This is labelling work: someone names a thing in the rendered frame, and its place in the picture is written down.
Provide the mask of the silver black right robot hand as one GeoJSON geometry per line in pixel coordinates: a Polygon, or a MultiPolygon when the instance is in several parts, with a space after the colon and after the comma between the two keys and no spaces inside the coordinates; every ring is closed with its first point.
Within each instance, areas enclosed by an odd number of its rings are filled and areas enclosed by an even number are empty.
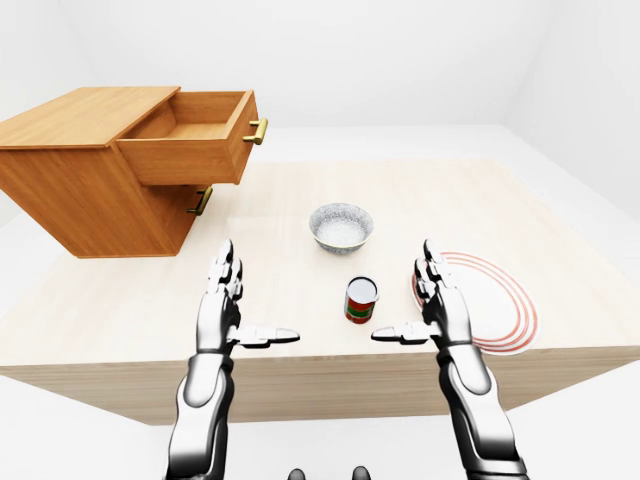
{"type": "Polygon", "coordinates": [[[463,294],[453,279],[450,264],[430,238],[424,241],[423,257],[414,262],[412,285],[422,301],[422,319],[377,329],[371,334],[373,341],[421,345],[433,340],[438,349],[473,343],[463,294]]]}

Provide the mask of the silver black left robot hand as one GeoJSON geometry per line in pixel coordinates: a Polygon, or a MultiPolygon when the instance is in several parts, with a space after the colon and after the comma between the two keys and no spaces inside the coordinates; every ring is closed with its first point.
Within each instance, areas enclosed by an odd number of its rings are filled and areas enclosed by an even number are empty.
{"type": "Polygon", "coordinates": [[[300,334],[292,329],[242,325],[238,302],[243,292],[243,264],[234,254],[232,240],[226,239],[211,263],[199,305],[196,322],[198,353],[230,354],[236,345],[246,349],[266,349],[272,344],[300,340],[300,334]]]}

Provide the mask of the closed wooden drawer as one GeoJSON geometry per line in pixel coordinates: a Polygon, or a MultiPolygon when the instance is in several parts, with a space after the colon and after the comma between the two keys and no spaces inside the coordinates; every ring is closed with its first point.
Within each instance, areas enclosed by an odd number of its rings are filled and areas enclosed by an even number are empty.
{"type": "Polygon", "coordinates": [[[145,199],[159,225],[158,238],[162,246],[149,256],[175,256],[179,253],[191,227],[198,217],[186,212],[199,201],[197,190],[205,185],[174,185],[144,187],[145,199]]]}

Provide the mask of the open wooden drawer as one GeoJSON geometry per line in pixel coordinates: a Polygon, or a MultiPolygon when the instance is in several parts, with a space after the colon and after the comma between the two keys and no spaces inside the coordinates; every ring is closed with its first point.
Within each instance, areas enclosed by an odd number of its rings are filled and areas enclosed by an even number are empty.
{"type": "Polygon", "coordinates": [[[258,123],[251,90],[179,91],[116,145],[146,186],[238,184],[258,123]]]}

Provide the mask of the wooden cabinet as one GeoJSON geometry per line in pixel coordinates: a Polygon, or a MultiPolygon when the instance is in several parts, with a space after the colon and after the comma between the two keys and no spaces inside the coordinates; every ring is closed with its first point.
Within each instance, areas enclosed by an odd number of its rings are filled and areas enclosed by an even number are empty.
{"type": "Polygon", "coordinates": [[[82,87],[1,121],[0,190],[76,257],[154,257],[147,186],[116,141],[178,90],[82,87]]]}

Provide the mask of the white plate with red rings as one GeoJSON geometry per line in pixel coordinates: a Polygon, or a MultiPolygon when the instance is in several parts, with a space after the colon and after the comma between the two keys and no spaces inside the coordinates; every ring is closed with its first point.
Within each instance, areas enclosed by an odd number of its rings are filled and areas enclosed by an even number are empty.
{"type": "Polygon", "coordinates": [[[445,251],[470,314],[473,343],[484,353],[509,356],[532,348],[541,331],[535,303],[514,276],[489,260],[445,251]]]}

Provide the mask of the red and green tin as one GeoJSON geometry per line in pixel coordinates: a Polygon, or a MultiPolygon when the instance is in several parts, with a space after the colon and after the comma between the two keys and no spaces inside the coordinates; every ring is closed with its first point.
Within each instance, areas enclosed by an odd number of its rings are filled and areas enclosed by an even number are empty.
{"type": "Polygon", "coordinates": [[[378,299],[378,287],[372,279],[365,276],[354,277],[346,287],[345,317],[356,325],[367,323],[378,299]]]}

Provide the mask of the grey patterned bowl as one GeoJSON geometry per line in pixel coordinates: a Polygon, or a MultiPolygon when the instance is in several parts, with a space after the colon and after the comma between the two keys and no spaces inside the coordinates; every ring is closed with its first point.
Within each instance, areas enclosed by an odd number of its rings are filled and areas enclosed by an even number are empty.
{"type": "Polygon", "coordinates": [[[329,203],[309,217],[315,242],[325,251],[343,255],[366,244],[374,231],[373,217],[362,207],[349,203],[329,203]]]}

